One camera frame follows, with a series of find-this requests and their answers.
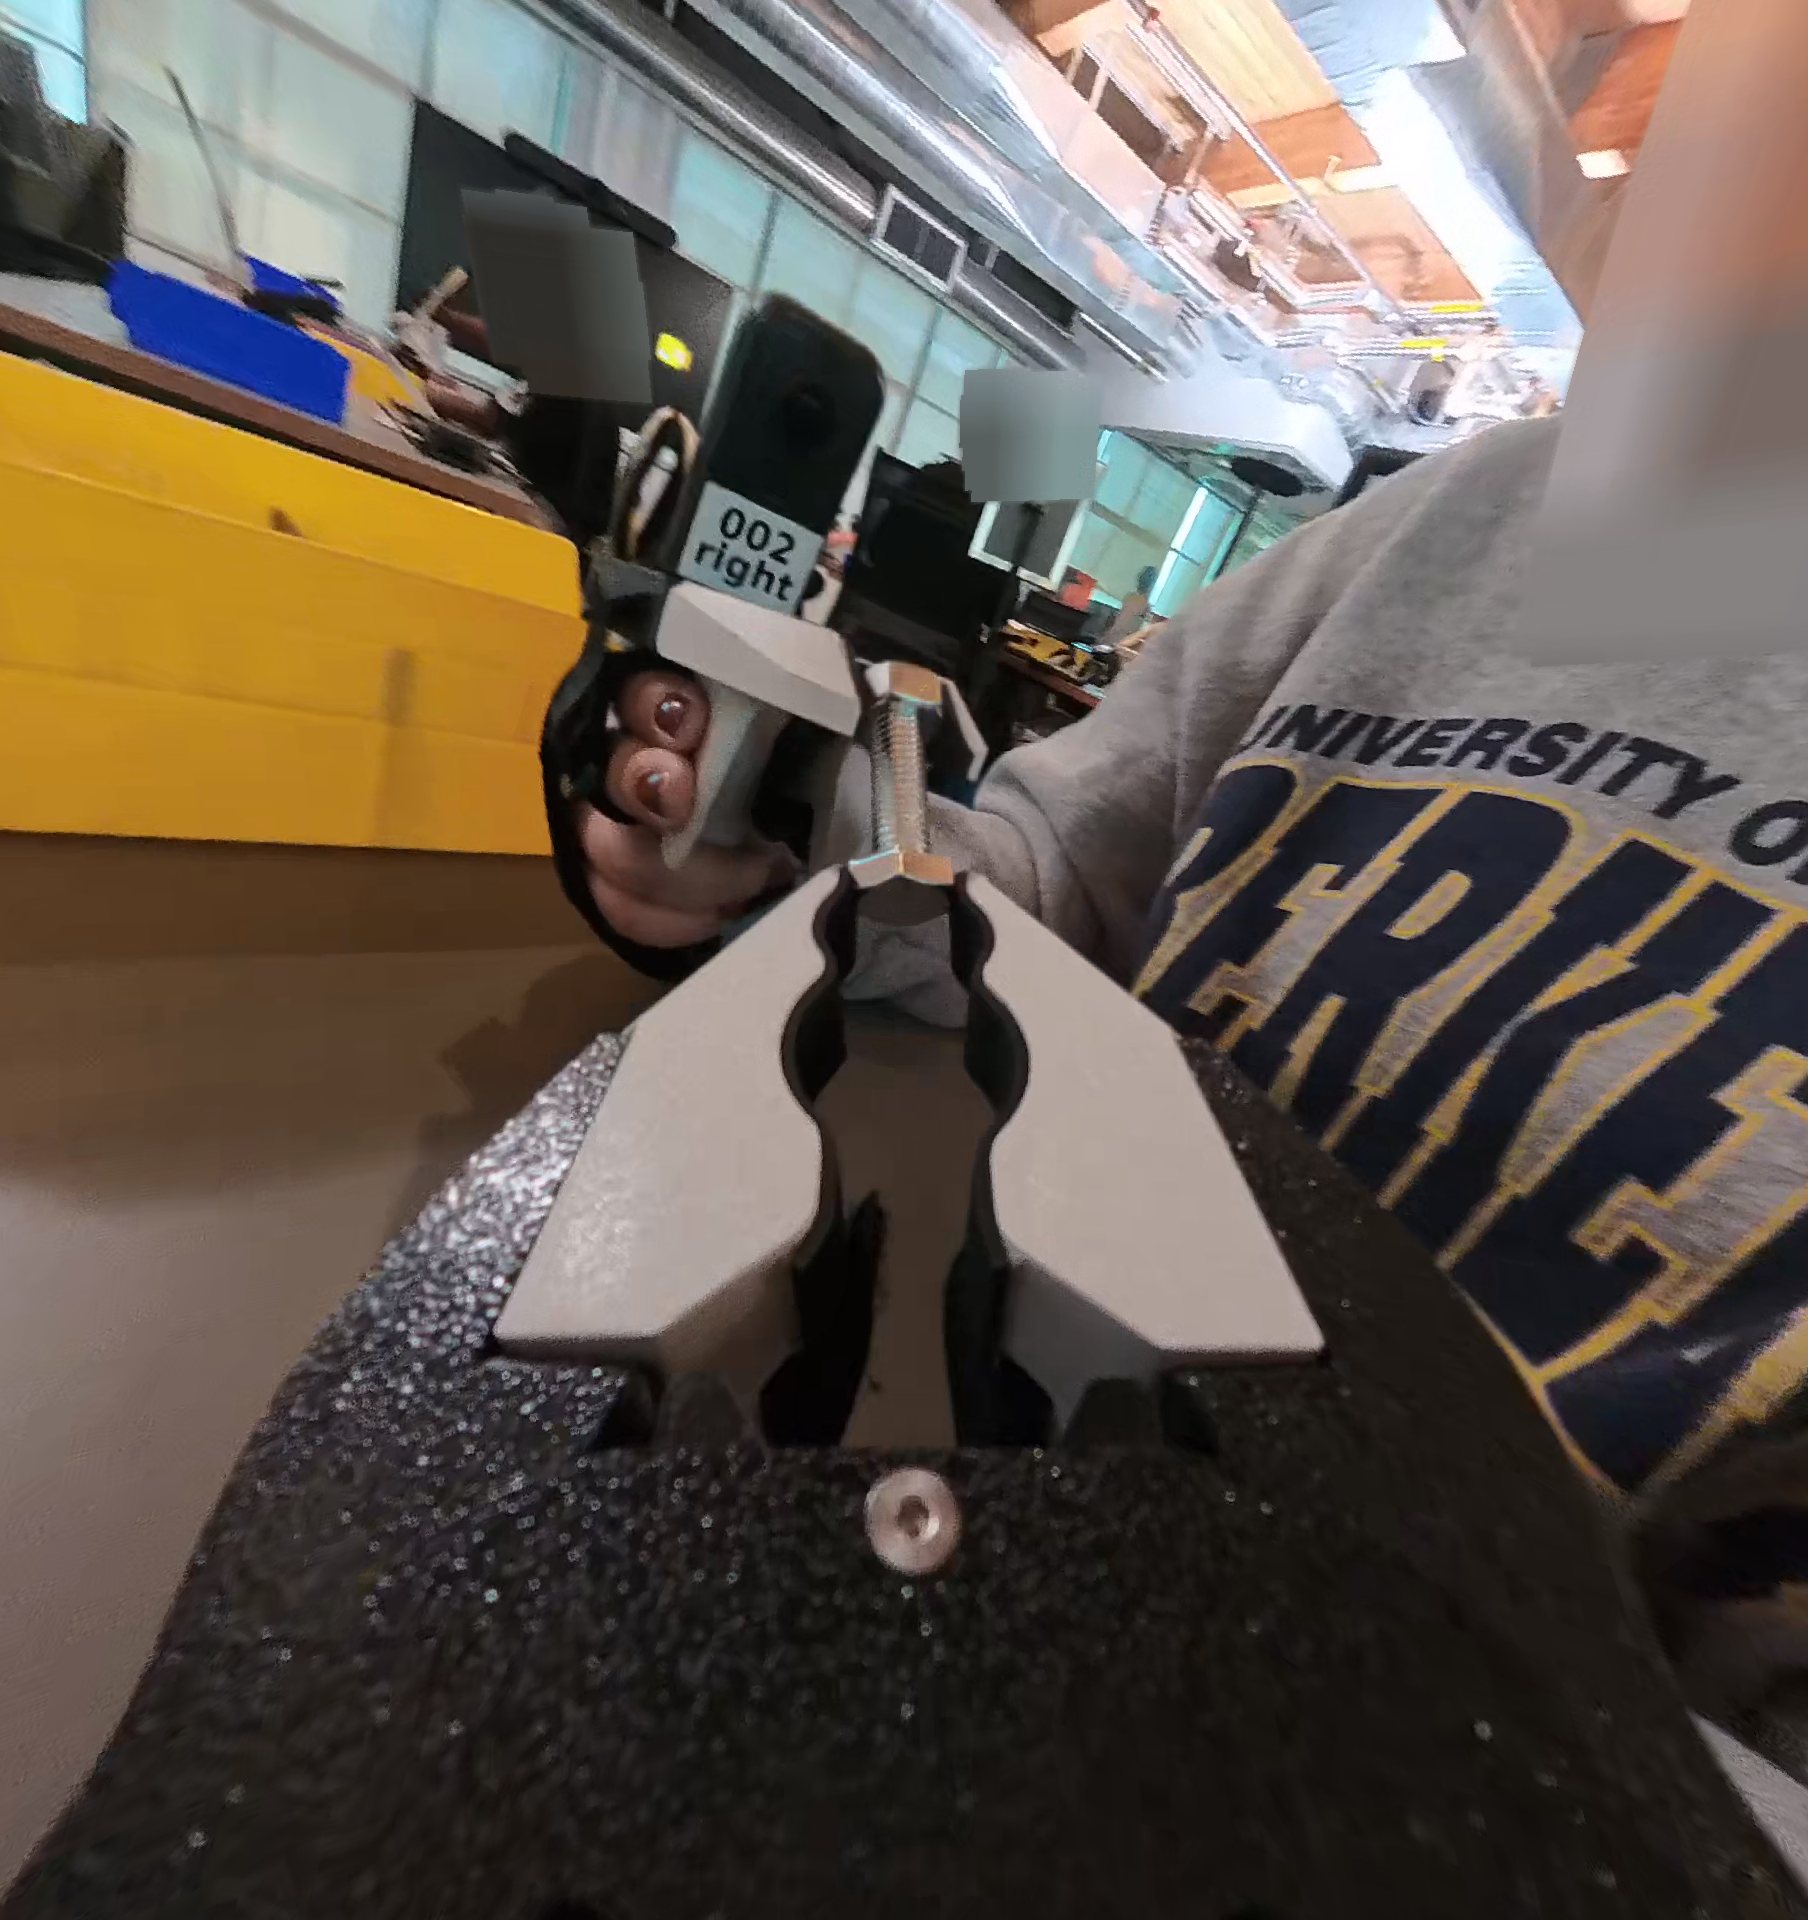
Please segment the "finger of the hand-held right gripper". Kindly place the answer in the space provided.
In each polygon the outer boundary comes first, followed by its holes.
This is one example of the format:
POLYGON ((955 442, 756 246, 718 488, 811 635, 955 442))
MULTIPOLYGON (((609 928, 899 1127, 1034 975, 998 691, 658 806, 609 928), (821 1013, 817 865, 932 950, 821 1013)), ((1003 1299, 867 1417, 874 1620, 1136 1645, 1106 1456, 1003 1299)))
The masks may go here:
POLYGON ((699 683, 706 724, 687 822, 662 841, 667 868, 756 836, 762 793, 827 814, 861 695, 832 630, 740 597, 677 583, 662 600, 656 652, 699 683))
POLYGON ((954 680, 936 680, 936 699, 921 711, 927 782, 978 782, 988 746, 954 680))

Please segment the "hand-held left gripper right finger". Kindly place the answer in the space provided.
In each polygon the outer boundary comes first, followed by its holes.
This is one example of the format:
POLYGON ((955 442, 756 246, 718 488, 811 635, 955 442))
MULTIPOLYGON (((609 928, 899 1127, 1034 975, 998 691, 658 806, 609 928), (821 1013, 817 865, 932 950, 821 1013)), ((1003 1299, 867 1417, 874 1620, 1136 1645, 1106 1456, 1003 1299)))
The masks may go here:
POLYGON ((962 1426, 1066 1428, 1107 1382, 1312 1363, 1325 1336, 1173 1029, 962 882, 962 1426))

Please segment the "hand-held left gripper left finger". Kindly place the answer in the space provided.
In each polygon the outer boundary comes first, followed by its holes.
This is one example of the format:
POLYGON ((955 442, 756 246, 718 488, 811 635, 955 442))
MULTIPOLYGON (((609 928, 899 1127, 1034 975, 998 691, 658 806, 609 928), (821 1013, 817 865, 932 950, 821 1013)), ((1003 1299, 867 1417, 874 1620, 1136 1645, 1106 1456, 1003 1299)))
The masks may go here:
POLYGON ((863 1209, 819 1097, 844 1068, 856 904, 806 880, 629 1031, 495 1324, 501 1353, 724 1382, 747 1411, 847 1411, 863 1209))

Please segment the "silver steel bolt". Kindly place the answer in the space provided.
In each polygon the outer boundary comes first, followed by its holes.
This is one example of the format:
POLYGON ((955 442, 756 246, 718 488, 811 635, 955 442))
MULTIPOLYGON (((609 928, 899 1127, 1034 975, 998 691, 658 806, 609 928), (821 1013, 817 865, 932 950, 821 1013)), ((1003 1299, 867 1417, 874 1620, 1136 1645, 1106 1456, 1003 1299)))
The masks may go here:
POLYGON ((895 921, 918 909, 934 915, 932 900, 948 896, 955 872, 930 852, 921 711, 869 699, 869 788, 870 847, 846 865, 850 882, 869 898, 870 912, 885 909, 895 921))

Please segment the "person's right forearm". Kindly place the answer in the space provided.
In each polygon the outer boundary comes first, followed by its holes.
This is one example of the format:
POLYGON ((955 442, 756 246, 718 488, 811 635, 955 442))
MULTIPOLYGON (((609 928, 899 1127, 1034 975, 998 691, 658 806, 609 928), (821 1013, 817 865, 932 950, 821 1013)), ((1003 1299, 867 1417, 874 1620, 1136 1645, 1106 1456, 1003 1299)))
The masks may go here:
MULTIPOLYGON (((1117 699, 1046 742, 1000 759, 973 803, 921 806, 925 849, 982 879, 1119 988, 1142 954, 1145 907, 1175 852, 1177 753, 1117 699)), ((883 925, 859 912, 850 1004, 887 1006, 934 1029, 963 1020, 951 922, 883 925)))

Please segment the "person's right hand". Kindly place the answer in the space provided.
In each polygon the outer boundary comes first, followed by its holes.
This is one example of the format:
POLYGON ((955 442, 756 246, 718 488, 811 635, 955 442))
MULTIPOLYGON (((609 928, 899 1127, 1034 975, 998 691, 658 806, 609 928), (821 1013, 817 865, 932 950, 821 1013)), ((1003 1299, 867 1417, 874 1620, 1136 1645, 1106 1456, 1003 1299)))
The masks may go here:
POLYGON ((762 841, 702 846, 673 867, 667 841, 695 811, 708 699, 695 679, 647 668, 623 683, 615 711, 600 796, 577 807, 590 898, 609 930, 640 948, 718 941, 796 887, 802 867, 794 852, 762 841))

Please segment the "black computer monitor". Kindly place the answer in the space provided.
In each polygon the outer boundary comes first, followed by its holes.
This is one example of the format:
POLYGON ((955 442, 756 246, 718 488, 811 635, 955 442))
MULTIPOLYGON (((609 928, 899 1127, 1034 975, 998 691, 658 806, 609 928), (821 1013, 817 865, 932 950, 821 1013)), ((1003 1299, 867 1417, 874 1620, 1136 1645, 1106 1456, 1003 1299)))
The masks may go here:
POLYGON ((842 630, 874 630, 925 655, 982 641, 1001 574, 970 553, 980 514, 958 458, 913 466, 877 452, 844 573, 842 630))

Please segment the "yellow plastic bin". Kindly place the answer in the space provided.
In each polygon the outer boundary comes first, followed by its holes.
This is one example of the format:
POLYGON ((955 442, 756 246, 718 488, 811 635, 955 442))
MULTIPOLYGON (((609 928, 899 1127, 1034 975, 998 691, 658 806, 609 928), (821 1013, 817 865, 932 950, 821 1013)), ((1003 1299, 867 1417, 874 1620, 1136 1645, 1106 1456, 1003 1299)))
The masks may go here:
POLYGON ((0 831, 533 856, 560 537, 0 351, 0 831))

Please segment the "blue plastic bin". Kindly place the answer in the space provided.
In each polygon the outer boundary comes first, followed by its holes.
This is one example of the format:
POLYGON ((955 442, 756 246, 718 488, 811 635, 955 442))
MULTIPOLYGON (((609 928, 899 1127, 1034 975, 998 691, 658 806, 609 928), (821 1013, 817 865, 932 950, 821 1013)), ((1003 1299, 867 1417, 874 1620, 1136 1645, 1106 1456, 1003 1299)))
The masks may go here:
POLYGON ((109 266, 103 294, 128 348, 307 419, 345 421, 349 362, 294 323, 128 259, 109 266))

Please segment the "black equipment box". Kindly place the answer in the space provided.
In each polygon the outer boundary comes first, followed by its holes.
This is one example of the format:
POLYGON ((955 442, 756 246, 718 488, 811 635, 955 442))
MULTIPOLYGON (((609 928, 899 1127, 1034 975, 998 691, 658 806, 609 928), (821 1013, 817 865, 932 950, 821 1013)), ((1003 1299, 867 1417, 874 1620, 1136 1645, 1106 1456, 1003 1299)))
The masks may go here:
POLYGON ((57 113, 27 41, 0 29, 0 273, 106 286, 126 173, 123 136, 57 113))

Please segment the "silver ventilation duct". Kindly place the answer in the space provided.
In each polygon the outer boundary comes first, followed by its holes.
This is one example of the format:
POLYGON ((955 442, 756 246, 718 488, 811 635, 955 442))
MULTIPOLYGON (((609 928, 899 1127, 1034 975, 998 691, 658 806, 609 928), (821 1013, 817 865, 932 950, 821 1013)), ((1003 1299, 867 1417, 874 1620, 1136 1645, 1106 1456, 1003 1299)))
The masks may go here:
POLYGON ((1014 359, 1082 369, 1097 348, 1084 302, 1034 268, 987 208, 988 169, 950 151, 810 5, 548 5, 724 149, 827 214, 916 289, 1014 359))

